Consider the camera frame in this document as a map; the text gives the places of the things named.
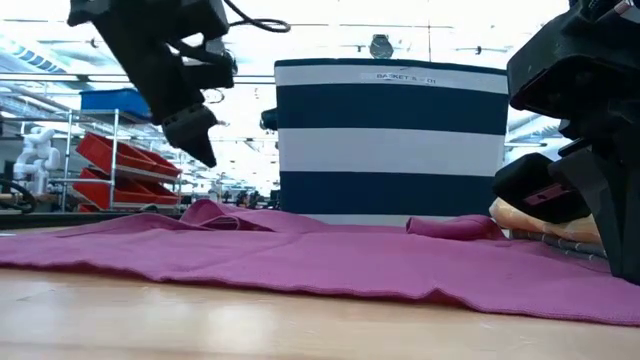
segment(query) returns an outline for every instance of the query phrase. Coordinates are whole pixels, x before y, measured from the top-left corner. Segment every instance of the striped basket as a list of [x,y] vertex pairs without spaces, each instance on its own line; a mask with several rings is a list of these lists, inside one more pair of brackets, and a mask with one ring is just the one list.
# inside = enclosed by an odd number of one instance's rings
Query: striped basket
[[275,66],[283,210],[361,225],[488,213],[505,71],[376,59]]

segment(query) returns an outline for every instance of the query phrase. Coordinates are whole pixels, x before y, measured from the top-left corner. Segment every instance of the pink towel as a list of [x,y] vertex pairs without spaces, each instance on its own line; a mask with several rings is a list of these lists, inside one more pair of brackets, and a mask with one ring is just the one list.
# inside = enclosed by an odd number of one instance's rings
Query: pink towel
[[181,221],[140,214],[1,239],[0,265],[640,325],[640,287],[613,278],[606,262],[507,240],[483,216],[412,219],[406,229],[334,226],[200,201]]

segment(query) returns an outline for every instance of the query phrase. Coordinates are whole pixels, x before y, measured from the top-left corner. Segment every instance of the shelving rack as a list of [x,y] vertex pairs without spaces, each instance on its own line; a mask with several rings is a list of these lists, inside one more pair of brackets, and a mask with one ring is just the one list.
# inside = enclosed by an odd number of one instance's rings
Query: shelving rack
[[[62,187],[62,201],[61,208],[62,211],[65,211],[66,203],[67,203],[67,195],[69,194],[68,184],[73,183],[92,183],[92,184],[108,184],[109,185],[109,210],[125,210],[125,209],[137,209],[140,208],[140,204],[129,204],[129,203],[118,203],[115,201],[115,190],[116,190],[116,177],[119,175],[126,175],[128,177],[139,179],[139,180],[147,180],[147,181],[159,181],[163,183],[177,183],[178,186],[178,199],[182,197],[181,194],[181,180],[182,174],[177,177],[171,177],[163,174],[152,173],[149,171],[144,171],[140,169],[135,169],[127,166],[121,166],[117,164],[117,155],[118,155],[118,129],[121,124],[127,125],[141,125],[145,124],[145,121],[126,112],[121,112],[118,109],[114,111],[77,111],[69,109],[66,112],[61,114],[65,114],[66,119],[60,118],[34,118],[34,117],[16,117],[16,118],[6,118],[3,119],[4,122],[16,122],[16,123],[29,123],[29,122],[58,122],[58,123],[67,123],[68,130],[66,136],[66,146],[65,146],[65,160],[64,160],[64,171],[62,178],[54,178],[49,179],[50,183],[59,183],[63,184]],[[74,123],[102,123],[113,126],[113,135],[112,137],[112,153],[111,153],[111,172],[109,175],[109,180],[100,180],[100,179],[80,179],[80,178],[69,178],[69,163],[71,158],[71,142],[72,142],[72,128]],[[136,139],[140,140],[164,140],[162,136],[151,136],[151,137],[136,137]],[[83,199],[89,201],[84,196],[82,196],[77,191],[73,191],[75,196],[82,197]],[[176,205],[159,205],[153,204],[158,209],[179,209],[179,201]]]

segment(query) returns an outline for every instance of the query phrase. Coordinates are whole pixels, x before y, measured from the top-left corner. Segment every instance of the ceiling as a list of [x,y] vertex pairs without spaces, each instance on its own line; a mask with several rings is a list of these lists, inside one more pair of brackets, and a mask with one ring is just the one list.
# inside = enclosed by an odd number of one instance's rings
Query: ceiling
[[[243,76],[272,76],[277,59],[308,57],[369,57],[374,34],[386,34],[394,58],[421,59],[504,68],[509,57],[545,22],[567,10],[564,0],[235,0],[249,16],[285,20],[288,34],[253,27],[235,27],[224,41]],[[2,0],[0,11],[0,72],[45,73],[18,61],[22,46],[72,74],[123,74],[92,25],[70,28],[65,21],[69,0]],[[227,9],[230,21],[238,17]],[[483,51],[476,55],[481,46]],[[92,83],[94,88],[123,84]],[[31,91],[78,108],[79,89],[55,83],[21,83]],[[211,105],[229,123],[214,127],[220,166],[215,174],[251,183],[272,183],[278,177],[275,136],[258,126],[262,111],[276,106],[273,85],[237,85],[225,99]],[[513,112],[511,121],[526,117]],[[264,139],[247,144],[243,138]]]

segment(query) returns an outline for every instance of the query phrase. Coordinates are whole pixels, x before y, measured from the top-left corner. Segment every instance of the robotic arm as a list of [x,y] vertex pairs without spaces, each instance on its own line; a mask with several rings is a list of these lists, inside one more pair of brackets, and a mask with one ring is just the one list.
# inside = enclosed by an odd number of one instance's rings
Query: robotic arm
[[640,285],[640,9],[575,0],[509,61],[511,106],[562,119],[556,162],[527,155],[494,192],[553,223],[593,214],[611,272]]
[[[223,0],[71,0],[68,24],[92,22],[149,104],[153,123],[161,125],[173,147],[209,167],[216,166],[208,130],[218,123],[203,105],[200,90],[233,87],[234,61],[221,37],[234,25],[288,32],[279,20],[251,19],[231,0],[224,2],[243,19],[229,24]],[[271,27],[275,23],[280,27]],[[191,47],[182,39],[201,33]],[[174,55],[170,48],[180,52]],[[186,66],[182,57],[198,60]]]

